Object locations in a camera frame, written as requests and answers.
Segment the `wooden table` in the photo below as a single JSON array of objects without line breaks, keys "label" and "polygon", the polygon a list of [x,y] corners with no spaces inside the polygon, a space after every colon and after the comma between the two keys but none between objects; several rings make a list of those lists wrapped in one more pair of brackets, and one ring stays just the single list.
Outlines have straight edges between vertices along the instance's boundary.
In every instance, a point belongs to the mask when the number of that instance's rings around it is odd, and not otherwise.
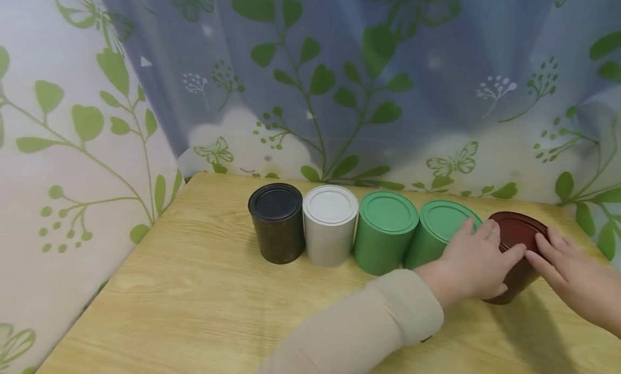
[{"label": "wooden table", "polygon": [[[246,203],[270,179],[197,174],[45,361],[50,373],[249,374],[304,317],[372,279],[339,268],[261,258]],[[291,182],[302,193],[315,185]],[[358,198],[372,189],[348,187]],[[420,207],[437,195],[405,192]],[[559,207],[445,197],[486,218],[512,210],[555,225],[603,261]],[[514,303],[469,300],[428,342],[373,373],[604,374],[621,368],[621,342],[581,320],[542,279]]]}]

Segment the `white container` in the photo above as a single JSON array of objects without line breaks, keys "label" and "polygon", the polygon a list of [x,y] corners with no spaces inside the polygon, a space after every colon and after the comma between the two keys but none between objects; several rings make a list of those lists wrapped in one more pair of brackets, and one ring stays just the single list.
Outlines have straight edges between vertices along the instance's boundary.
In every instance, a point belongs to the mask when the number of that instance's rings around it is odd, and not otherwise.
[{"label": "white container", "polygon": [[322,185],[303,199],[306,253],[312,263],[337,267],[351,254],[358,199],[342,186]]}]

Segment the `container lid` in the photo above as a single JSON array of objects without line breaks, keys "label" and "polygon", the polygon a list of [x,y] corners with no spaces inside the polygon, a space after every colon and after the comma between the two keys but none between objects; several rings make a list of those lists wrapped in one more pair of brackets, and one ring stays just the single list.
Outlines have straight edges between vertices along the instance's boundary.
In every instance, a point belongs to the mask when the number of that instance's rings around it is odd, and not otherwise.
[{"label": "container lid", "polygon": [[360,218],[387,234],[404,234],[418,224],[416,207],[403,195],[392,191],[374,191],[366,195],[360,202]]},{"label": "container lid", "polygon": [[339,226],[356,219],[358,199],[342,186],[322,185],[306,194],[302,208],[315,223]]},{"label": "container lid", "polygon": [[501,244],[505,248],[523,243],[528,250],[539,254],[535,234],[541,232],[548,238],[548,228],[543,223],[518,212],[496,212],[490,219],[494,219],[501,226]]},{"label": "container lid", "polygon": [[302,208],[302,194],[290,184],[273,183],[260,187],[250,195],[250,214],[265,220],[283,220]]},{"label": "container lid", "polygon": [[477,228],[482,223],[481,218],[470,208],[450,200],[432,200],[421,208],[420,223],[434,238],[449,243],[464,220],[471,216],[474,217],[474,228]]}]

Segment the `sleeve cuff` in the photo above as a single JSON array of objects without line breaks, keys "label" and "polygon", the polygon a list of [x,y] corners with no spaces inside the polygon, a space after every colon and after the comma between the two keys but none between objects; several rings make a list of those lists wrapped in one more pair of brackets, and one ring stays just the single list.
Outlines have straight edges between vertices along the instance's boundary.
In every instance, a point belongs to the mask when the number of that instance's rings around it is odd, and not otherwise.
[{"label": "sleeve cuff", "polygon": [[397,269],[367,284],[384,297],[405,345],[433,336],[444,323],[444,311],[428,285],[413,271]]}]

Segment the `beige sleeve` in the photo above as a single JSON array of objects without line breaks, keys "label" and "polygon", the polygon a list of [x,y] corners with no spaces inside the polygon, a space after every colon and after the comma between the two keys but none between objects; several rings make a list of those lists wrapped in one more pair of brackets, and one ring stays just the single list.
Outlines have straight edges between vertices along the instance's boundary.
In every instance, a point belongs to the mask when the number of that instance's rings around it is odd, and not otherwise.
[{"label": "beige sleeve", "polygon": [[440,303],[414,272],[399,269],[308,317],[259,374],[365,374],[444,322]]}]

